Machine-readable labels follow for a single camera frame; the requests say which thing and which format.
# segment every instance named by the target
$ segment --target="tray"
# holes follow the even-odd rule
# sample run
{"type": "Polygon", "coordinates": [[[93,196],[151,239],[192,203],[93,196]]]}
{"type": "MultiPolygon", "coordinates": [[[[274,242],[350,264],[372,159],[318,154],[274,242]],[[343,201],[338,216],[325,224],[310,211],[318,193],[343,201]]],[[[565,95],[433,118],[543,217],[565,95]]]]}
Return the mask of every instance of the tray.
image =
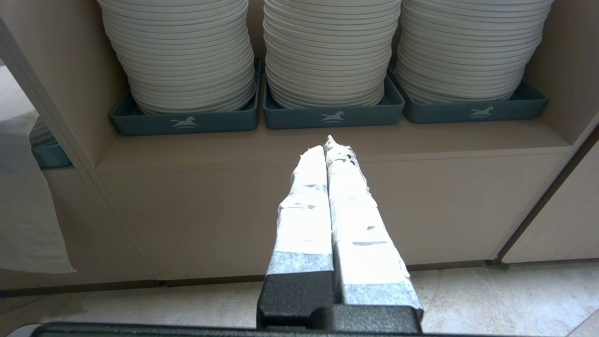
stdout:
{"type": "Polygon", "coordinates": [[[271,129],[302,129],[330,127],[362,127],[367,125],[393,125],[400,122],[405,101],[391,74],[385,78],[385,95],[372,107],[322,107],[310,109],[285,109],[270,94],[267,79],[263,85],[264,117],[271,129]]]}
{"type": "Polygon", "coordinates": [[[36,146],[31,148],[31,153],[33,153],[35,160],[42,169],[72,165],[60,144],[36,146]]]}
{"type": "Polygon", "coordinates": [[[231,112],[172,113],[145,115],[130,91],[110,112],[110,119],[123,136],[247,131],[258,126],[260,59],[254,59],[256,94],[242,109],[231,112]]]}
{"type": "Polygon", "coordinates": [[[400,93],[406,98],[404,110],[406,119],[417,124],[534,119],[539,116],[548,101],[543,94],[522,82],[507,101],[423,104],[414,102],[401,87],[395,75],[390,76],[400,93]]]}

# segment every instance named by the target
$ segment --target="cabinet door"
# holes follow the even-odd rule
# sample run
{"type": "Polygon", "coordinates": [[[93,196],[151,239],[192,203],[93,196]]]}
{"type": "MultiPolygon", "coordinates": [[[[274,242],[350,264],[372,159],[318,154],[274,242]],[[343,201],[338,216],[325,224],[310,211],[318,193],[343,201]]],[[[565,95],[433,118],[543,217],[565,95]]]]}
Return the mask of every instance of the cabinet door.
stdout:
{"type": "Polygon", "coordinates": [[[47,176],[66,250],[76,273],[0,270],[0,289],[152,279],[121,225],[91,185],[75,173],[47,176]]]}
{"type": "Polygon", "coordinates": [[[455,158],[361,167],[407,264],[486,260],[562,154],[455,158]]]}
{"type": "Polygon", "coordinates": [[[261,275],[293,167],[103,176],[161,279],[261,275]]]}
{"type": "Polygon", "coordinates": [[[502,262],[599,258],[599,143],[543,206],[502,262]]]}

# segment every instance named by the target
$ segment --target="floor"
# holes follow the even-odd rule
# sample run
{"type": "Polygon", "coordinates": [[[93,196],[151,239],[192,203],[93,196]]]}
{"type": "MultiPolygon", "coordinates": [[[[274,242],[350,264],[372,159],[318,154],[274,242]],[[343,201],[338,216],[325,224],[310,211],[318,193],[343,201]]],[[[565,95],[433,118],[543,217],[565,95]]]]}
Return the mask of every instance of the floor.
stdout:
{"type": "MultiPolygon", "coordinates": [[[[599,262],[413,272],[426,332],[599,336],[599,262]]],[[[253,327],[261,283],[0,299],[0,336],[28,323],[253,327]]]]}

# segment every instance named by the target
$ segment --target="shelf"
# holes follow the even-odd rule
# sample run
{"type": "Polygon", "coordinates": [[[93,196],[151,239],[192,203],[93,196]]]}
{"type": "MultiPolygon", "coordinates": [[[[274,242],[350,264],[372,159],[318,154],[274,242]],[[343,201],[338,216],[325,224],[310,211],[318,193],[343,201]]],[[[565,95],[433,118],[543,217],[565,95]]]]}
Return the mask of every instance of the shelf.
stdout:
{"type": "Polygon", "coordinates": [[[498,155],[554,154],[570,145],[539,120],[387,127],[271,130],[169,136],[117,136],[100,173],[143,170],[294,166],[331,134],[353,146],[362,163],[498,155]]]}

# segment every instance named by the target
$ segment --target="plate stack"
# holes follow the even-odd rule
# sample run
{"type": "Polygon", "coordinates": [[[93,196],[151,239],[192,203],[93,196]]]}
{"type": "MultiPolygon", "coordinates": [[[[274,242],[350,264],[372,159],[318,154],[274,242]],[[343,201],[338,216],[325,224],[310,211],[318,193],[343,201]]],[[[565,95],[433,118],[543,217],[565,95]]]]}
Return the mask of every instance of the plate stack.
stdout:
{"type": "Polygon", "coordinates": [[[419,103],[509,99],[553,0],[404,0],[395,73],[419,103]]]}
{"type": "Polygon", "coordinates": [[[98,0],[147,114],[238,110],[253,97],[248,0],[98,0]]]}
{"type": "Polygon", "coordinates": [[[48,125],[46,125],[40,117],[38,117],[33,129],[31,129],[31,132],[29,133],[29,142],[31,143],[32,148],[58,144],[56,138],[54,138],[52,132],[48,129],[48,125]]]}
{"type": "Polygon", "coordinates": [[[401,0],[265,0],[266,73],[283,107],[373,106],[401,0]]]}

